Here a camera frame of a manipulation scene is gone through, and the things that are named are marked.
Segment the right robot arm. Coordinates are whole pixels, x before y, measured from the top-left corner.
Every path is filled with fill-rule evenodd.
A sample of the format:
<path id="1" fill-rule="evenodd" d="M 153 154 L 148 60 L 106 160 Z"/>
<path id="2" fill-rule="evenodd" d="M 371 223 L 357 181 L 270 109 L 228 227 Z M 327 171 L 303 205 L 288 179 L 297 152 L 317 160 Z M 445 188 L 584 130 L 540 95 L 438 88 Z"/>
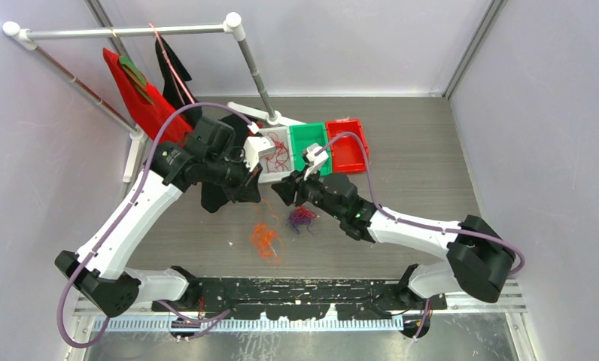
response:
<path id="1" fill-rule="evenodd" d="M 437 257 L 437 263 L 411 265 L 405 271 L 398 298 L 406 308 L 458 291 L 495 303 L 520 258 L 481 217 L 468 215 L 458 222 L 401 214 L 360 196 L 344 174 L 305 177 L 293 171 L 272 190 L 286 205 L 319 208 L 356 241 L 396 244 Z"/>

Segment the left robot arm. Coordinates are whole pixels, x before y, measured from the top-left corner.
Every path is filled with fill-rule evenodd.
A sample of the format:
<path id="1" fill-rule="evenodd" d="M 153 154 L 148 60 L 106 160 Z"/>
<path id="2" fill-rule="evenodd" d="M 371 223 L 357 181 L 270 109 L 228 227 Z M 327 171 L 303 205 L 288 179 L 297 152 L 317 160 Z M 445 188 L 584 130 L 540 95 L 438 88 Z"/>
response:
<path id="1" fill-rule="evenodd" d="M 238 115 L 203 117 L 181 141 L 156 141 L 126 198 L 85 245 L 60 252 L 56 267 L 107 317 L 142 302 L 160 309 L 195 308 L 202 288 L 189 271 L 180 266 L 138 270 L 128 261 L 155 222 L 192 186 L 201 186 L 201 204 L 210 213 L 229 202 L 258 203 L 260 157 L 270 146 L 256 124 Z"/>

